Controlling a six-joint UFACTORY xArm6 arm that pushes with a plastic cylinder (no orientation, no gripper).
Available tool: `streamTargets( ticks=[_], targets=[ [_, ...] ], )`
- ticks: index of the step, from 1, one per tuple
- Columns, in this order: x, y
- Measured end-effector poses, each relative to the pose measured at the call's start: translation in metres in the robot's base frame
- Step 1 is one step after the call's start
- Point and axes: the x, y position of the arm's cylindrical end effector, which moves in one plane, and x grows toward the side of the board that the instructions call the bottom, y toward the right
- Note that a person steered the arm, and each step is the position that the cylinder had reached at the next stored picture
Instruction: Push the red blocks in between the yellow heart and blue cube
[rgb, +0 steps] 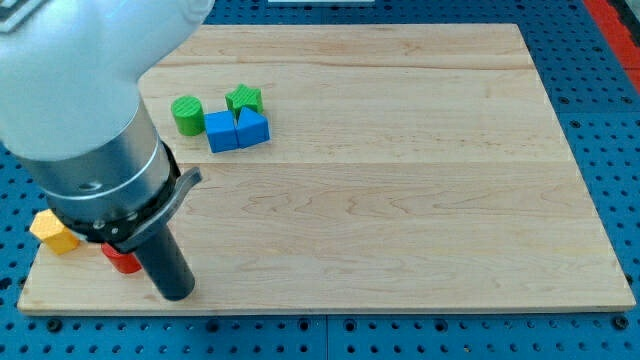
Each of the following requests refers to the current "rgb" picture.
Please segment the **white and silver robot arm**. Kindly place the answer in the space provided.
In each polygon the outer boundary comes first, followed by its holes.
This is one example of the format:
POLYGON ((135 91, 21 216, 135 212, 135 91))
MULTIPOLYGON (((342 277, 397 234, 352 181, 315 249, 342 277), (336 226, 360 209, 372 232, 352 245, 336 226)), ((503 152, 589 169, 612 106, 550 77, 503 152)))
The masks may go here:
POLYGON ((141 263, 161 295, 195 278, 168 223, 200 181, 181 170, 139 90, 212 0, 23 0, 1 5, 1 141, 82 240, 141 263))

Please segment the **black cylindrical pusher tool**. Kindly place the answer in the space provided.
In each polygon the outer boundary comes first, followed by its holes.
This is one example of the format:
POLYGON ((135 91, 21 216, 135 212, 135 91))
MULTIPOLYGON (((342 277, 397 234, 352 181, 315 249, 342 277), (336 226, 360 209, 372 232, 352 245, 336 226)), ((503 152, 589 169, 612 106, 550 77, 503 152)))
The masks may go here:
POLYGON ((202 176, 197 167, 181 172, 166 143, 159 144, 158 153, 166 157, 168 174, 160 177, 156 190, 127 192, 127 200, 141 201, 133 209, 111 204, 105 215, 88 220, 67 217, 66 225, 89 242, 108 244, 120 253, 134 256, 160 294, 167 300, 179 301, 191 294, 195 277, 168 221, 202 176))

